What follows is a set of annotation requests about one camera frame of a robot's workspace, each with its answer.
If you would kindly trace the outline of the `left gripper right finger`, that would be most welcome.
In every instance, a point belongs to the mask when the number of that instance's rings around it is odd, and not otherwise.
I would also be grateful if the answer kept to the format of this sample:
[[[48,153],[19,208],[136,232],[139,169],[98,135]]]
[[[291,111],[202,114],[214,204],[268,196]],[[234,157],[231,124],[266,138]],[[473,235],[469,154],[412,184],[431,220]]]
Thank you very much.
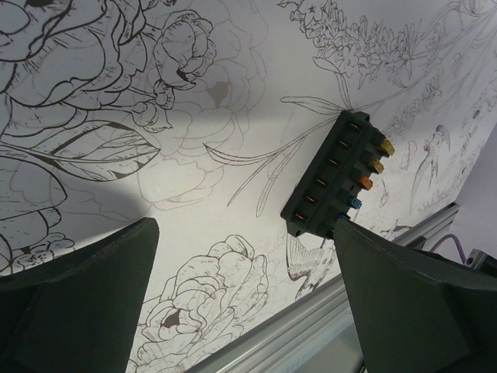
[[[346,218],[334,243],[369,372],[494,372],[496,279]]]

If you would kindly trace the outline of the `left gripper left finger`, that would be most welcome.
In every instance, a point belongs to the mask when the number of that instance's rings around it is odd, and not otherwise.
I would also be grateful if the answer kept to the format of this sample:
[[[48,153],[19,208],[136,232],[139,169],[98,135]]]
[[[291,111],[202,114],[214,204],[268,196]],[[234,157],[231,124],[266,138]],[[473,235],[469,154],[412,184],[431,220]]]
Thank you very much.
[[[1,279],[3,372],[123,372],[158,247],[153,218]]]

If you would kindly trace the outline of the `black fuse box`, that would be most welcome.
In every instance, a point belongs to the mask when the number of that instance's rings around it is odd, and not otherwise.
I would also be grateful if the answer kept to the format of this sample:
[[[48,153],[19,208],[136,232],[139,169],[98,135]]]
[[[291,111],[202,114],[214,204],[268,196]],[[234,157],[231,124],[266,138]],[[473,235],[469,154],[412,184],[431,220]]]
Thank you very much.
[[[336,222],[362,207],[359,192],[373,187],[371,176],[393,154],[369,114],[341,112],[280,213],[287,233],[332,239]]]

